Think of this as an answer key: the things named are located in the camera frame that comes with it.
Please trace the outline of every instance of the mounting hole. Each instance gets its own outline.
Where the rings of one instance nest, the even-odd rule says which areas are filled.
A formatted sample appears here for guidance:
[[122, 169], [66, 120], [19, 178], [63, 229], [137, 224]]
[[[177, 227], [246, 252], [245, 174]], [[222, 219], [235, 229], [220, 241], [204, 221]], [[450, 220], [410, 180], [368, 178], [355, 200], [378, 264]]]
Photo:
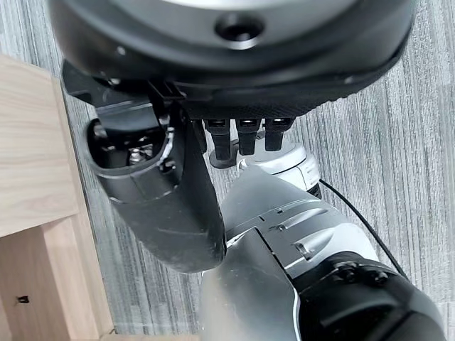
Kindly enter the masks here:
[[264, 24], [251, 16], [230, 14], [222, 17], [215, 32], [234, 50], [247, 50], [256, 46]]

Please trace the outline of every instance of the wooden cabinet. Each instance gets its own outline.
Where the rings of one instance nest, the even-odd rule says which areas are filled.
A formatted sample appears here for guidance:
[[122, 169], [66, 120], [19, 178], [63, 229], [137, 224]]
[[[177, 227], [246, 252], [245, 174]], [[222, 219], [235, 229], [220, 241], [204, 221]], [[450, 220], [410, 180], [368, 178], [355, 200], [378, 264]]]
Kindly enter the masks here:
[[0, 340], [170, 340], [113, 331], [60, 81], [0, 55]]

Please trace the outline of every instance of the black plastic cover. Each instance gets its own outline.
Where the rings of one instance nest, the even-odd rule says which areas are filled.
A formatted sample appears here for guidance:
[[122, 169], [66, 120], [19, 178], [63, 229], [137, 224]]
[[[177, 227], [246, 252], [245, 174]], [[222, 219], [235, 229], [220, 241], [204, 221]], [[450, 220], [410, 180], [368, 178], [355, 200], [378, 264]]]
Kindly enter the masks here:
[[171, 119], [173, 129], [150, 161], [103, 167], [92, 135], [94, 121], [87, 129], [88, 152], [112, 205], [136, 237], [165, 265], [195, 273], [222, 262], [225, 230], [194, 127], [184, 117], [180, 124], [177, 119]]

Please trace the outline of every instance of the silver metal casing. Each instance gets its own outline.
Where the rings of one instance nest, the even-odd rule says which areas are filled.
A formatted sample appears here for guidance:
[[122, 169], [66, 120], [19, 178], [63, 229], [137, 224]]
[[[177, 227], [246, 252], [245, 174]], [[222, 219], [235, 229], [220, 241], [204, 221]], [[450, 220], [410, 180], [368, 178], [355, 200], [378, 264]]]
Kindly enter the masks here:
[[378, 260], [338, 210], [257, 166], [236, 180], [221, 209], [228, 250], [203, 275], [203, 341], [300, 340], [290, 278], [342, 251]]

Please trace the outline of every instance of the black plastic housing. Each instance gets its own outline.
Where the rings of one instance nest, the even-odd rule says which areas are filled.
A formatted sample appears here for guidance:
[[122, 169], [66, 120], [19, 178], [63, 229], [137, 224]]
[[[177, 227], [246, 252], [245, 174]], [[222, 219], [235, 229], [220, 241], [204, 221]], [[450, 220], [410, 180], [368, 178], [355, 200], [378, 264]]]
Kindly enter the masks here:
[[193, 124], [177, 119], [174, 115], [158, 155], [117, 168], [100, 165], [105, 158], [92, 121], [87, 158], [112, 205], [144, 246], [172, 269], [195, 273], [224, 259], [225, 230]]
[[55, 35], [75, 67], [101, 78], [172, 82], [194, 119], [292, 118], [360, 91], [399, 60], [414, 3], [358, 0], [298, 38], [230, 50], [176, 40], [106, 0], [49, 1]]

